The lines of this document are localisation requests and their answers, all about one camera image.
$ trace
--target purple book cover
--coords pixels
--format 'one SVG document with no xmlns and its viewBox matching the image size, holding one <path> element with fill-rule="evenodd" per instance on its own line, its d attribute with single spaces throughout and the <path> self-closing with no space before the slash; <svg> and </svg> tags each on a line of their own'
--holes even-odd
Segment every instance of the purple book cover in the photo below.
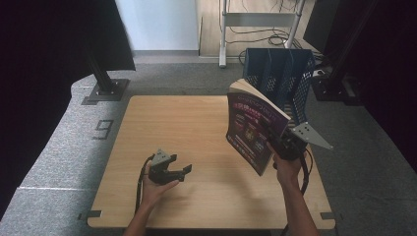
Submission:
<svg viewBox="0 0 417 236">
<path fill-rule="evenodd" d="M 229 127 L 226 139 L 262 176 L 270 161 L 271 151 L 267 146 L 268 132 L 260 124 L 260 119 L 264 119 L 277 134 L 283 133 L 288 119 L 251 94 L 230 92 L 227 99 Z"/>
</svg>

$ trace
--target book cover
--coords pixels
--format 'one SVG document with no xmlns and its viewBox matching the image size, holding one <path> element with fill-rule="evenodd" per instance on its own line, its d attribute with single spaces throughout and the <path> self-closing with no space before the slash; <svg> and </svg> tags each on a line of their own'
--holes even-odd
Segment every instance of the book cover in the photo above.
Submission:
<svg viewBox="0 0 417 236">
<path fill-rule="evenodd" d="M 267 147 L 268 131 L 260 124 L 260 120 L 264 119 L 281 135 L 290 117 L 265 100 L 265 97 L 260 98 L 259 95 L 252 94 L 250 90 L 245 89 L 246 86 L 231 89 L 227 94 L 229 126 L 226 139 L 262 176 L 272 153 Z"/>
</svg>

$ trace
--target black curtain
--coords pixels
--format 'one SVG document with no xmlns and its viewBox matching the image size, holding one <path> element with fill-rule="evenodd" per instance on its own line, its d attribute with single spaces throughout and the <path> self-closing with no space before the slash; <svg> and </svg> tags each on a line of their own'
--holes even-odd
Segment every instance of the black curtain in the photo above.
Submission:
<svg viewBox="0 0 417 236">
<path fill-rule="evenodd" d="M 417 171 L 417 2 L 380 0 L 350 57 L 361 101 Z"/>
<path fill-rule="evenodd" d="M 71 99 L 91 74 L 86 50 L 105 71 L 135 70 L 114 0 L 0 3 L 0 216 Z"/>
</svg>

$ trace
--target finger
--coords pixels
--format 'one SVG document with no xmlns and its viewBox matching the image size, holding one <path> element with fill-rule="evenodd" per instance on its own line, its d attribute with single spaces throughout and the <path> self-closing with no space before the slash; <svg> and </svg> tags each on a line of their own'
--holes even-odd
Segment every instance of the finger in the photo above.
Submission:
<svg viewBox="0 0 417 236">
<path fill-rule="evenodd" d="M 270 144 L 270 142 L 267 142 L 267 147 L 269 148 L 270 151 L 272 151 L 272 158 L 274 161 L 276 161 L 279 158 L 279 154 L 276 153 L 275 149 L 273 148 L 273 146 Z"/>
<path fill-rule="evenodd" d="M 147 166 L 145 167 L 145 174 L 146 174 L 146 175 L 148 175 L 148 174 L 149 174 L 150 166 L 151 166 L 151 161 L 149 161 L 149 162 L 147 163 Z"/>
</svg>

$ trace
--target human hand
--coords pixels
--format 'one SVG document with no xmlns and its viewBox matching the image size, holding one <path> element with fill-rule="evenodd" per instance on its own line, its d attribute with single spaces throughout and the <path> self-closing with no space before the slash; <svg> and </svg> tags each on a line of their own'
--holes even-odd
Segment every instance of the human hand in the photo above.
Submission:
<svg viewBox="0 0 417 236">
<path fill-rule="evenodd" d="M 162 195 L 177 186 L 180 182 L 178 180 L 171 181 L 165 185 L 158 185 L 153 183 L 148 175 L 150 170 L 150 162 L 145 169 L 145 176 L 143 182 L 143 196 L 141 206 L 154 207 L 162 198 Z"/>
<path fill-rule="evenodd" d="M 279 157 L 279 154 L 275 151 L 269 142 L 267 142 L 267 146 L 270 151 L 272 151 L 272 158 L 276 164 L 276 178 L 278 179 L 282 188 L 296 187 L 299 189 L 298 173 L 301 169 L 300 159 L 297 158 L 295 160 L 284 160 Z"/>
</svg>

